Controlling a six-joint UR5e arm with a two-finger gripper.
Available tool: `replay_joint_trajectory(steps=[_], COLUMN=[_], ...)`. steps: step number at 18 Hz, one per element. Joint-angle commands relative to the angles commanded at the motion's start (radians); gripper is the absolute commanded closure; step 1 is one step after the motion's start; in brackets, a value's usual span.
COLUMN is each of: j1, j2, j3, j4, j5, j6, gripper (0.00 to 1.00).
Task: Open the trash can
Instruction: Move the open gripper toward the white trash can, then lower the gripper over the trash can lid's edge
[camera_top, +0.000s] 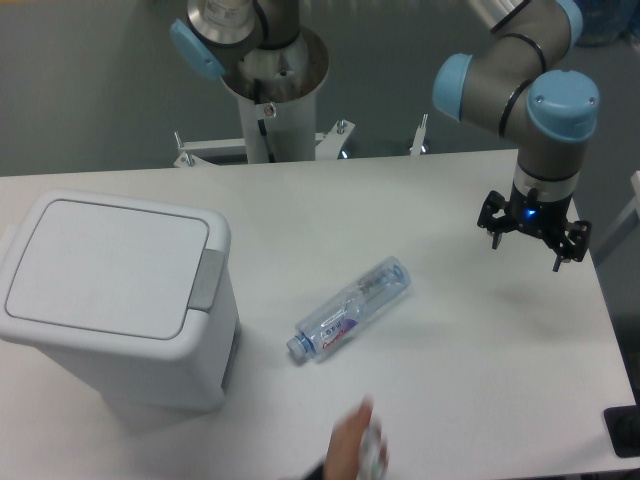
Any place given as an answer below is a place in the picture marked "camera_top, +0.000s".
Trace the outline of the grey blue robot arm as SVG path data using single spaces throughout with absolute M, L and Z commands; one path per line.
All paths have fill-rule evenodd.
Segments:
M 591 225 L 568 207 L 594 133 L 599 91 L 587 76 L 557 63 L 583 28 L 571 1 L 476 1 L 494 45 L 483 55 L 455 54 L 440 67 L 435 108 L 490 131 L 518 148 L 509 196 L 491 192 L 478 224 L 494 241 L 513 231 L 542 240 L 558 263 L 581 261 Z M 183 60 L 221 81 L 236 98 L 252 163 L 334 158 L 335 135 L 316 136 L 316 96 L 328 50 L 302 25 L 296 1 L 191 1 L 169 29 Z

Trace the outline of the person's hand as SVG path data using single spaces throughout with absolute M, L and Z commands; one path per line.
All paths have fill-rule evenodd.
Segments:
M 379 420 L 373 418 L 373 401 L 365 397 L 359 406 L 343 416 L 332 430 L 325 455 L 322 479 L 357 479 L 360 473 L 360 447 L 368 430 L 375 434 L 378 479 L 388 468 L 388 445 L 382 438 Z

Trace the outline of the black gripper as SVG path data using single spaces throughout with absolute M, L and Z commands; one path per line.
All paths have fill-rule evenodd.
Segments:
M 491 237 L 491 248 L 497 249 L 502 235 L 515 230 L 516 218 L 519 231 L 544 239 L 555 253 L 552 271 L 558 272 L 563 263 L 583 261 L 591 238 L 590 221 L 567 221 L 574 190 L 575 176 L 549 180 L 516 168 L 510 202 L 497 191 L 490 191 L 477 225 Z

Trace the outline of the black sleeved forearm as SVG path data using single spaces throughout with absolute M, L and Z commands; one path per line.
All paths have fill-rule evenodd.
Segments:
M 301 480 L 323 480 L 324 479 L 324 467 L 323 462 L 315 465 L 309 472 L 306 472 Z

